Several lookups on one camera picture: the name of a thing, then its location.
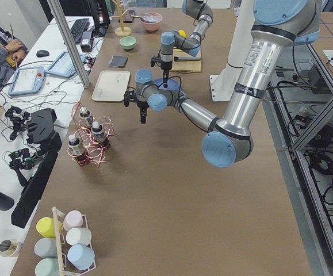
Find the person's hand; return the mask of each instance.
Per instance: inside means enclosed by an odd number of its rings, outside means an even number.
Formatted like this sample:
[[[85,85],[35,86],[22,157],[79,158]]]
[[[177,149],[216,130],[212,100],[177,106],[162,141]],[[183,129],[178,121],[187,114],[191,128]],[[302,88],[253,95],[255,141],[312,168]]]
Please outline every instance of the person's hand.
[[[22,42],[20,42],[18,39],[13,39],[13,40],[10,40],[9,43],[4,47],[9,53],[14,53],[22,46],[23,46]]]
[[[13,59],[15,59],[18,63],[22,62],[22,60],[26,57],[26,52],[22,49],[19,49],[13,54]]]

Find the black mouse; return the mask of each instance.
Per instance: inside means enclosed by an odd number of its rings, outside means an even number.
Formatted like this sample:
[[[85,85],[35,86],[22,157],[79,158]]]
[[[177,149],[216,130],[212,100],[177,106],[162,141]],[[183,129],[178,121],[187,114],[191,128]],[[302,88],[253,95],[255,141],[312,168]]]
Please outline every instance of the black mouse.
[[[50,53],[46,50],[38,50],[37,53],[36,53],[36,56],[38,58],[42,58],[42,57],[48,56],[48,55],[50,55]]]

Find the cup rack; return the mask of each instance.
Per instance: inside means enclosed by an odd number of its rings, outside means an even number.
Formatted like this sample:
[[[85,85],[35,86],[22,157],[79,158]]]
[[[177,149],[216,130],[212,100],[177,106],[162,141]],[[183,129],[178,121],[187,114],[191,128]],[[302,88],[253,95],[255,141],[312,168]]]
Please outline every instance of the cup rack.
[[[61,241],[60,241],[61,234],[60,234],[60,229],[59,229],[59,223],[62,223],[62,221],[59,220],[59,217],[61,217],[64,220],[66,214],[61,212],[54,206],[54,207],[52,207],[52,215],[53,215],[53,224],[54,224],[54,228],[55,228],[56,250],[58,252],[59,275],[60,276],[80,276],[80,275],[86,274],[87,272],[89,272],[91,270],[94,270],[96,268],[96,261],[94,261],[93,264],[82,273],[76,273],[76,272],[67,271],[64,269],[67,266],[67,256],[63,253],[62,247],[61,247]],[[87,216],[85,214],[82,214],[82,217],[86,223],[86,228],[88,228]]]

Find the yellow ball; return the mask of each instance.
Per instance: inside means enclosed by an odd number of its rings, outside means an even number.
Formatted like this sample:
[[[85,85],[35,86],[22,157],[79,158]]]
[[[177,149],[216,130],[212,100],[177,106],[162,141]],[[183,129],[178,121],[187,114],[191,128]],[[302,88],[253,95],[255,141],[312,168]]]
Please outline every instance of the yellow ball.
[[[182,36],[182,37],[187,37],[187,34],[184,30],[179,30],[178,33]]]

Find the bowl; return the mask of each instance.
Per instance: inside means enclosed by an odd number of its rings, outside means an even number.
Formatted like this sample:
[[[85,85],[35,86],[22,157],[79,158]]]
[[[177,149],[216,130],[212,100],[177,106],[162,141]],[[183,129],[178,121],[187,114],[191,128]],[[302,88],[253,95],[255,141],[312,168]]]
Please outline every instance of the bowl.
[[[135,47],[137,39],[133,36],[126,36],[121,38],[119,43],[125,50],[131,50]]]
[[[146,31],[156,32],[161,26],[162,15],[159,13],[147,13],[147,14],[154,16],[154,19],[156,22],[150,23],[150,22],[144,22],[143,20],[141,20],[141,24]]]

